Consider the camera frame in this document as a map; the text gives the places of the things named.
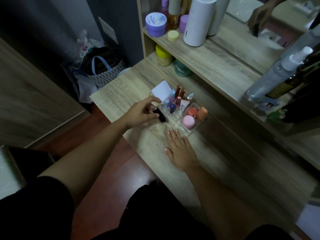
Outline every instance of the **white card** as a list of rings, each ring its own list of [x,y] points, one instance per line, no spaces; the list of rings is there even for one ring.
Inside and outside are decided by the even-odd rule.
[[[167,81],[163,80],[154,89],[151,90],[155,97],[158,97],[162,102],[169,98],[171,88]]]

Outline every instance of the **black pants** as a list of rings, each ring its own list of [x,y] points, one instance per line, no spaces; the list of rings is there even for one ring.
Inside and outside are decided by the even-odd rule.
[[[129,199],[118,228],[94,240],[118,237],[197,237],[215,239],[213,232],[196,221],[163,185],[144,185]]]

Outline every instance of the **wooden door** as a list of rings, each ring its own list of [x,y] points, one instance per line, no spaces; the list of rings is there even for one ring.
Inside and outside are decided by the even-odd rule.
[[[0,145],[25,147],[83,110],[0,38]]]

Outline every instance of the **person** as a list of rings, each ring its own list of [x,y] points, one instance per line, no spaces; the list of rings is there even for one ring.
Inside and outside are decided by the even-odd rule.
[[[122,135],[157,119],[150,96],[135,103],[121,118],[41,173],[33,182],[0,201],[2,239],[69,239],[75,208],[102,170]],[[156,180],[130,198],[118,228],[95,237],[199,239],[290,239],[282,229],[266,225],[249,206],[204,170],[186,137],[172,128],[164,148],[170,162],[186,173],[200,199],[210,228],[196,221]]]
[[[248,21],[248,27],[254,33],[254,25],[259,24],[259,32],[262,31],[271,18],[271,14],[276,6],[286,0],[267,0],[261,7],[254,9]],[[312,22],[310,29],[313,29],[320,23],[320,13]]]

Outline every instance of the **green jar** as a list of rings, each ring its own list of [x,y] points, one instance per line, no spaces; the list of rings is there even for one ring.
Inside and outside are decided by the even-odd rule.
[[[184,64],[182,64],[178,59],[176,59],[176,62],[174,64],[174,70],[176,74],[182,77],[191,76],[193,74],[193,72]]]

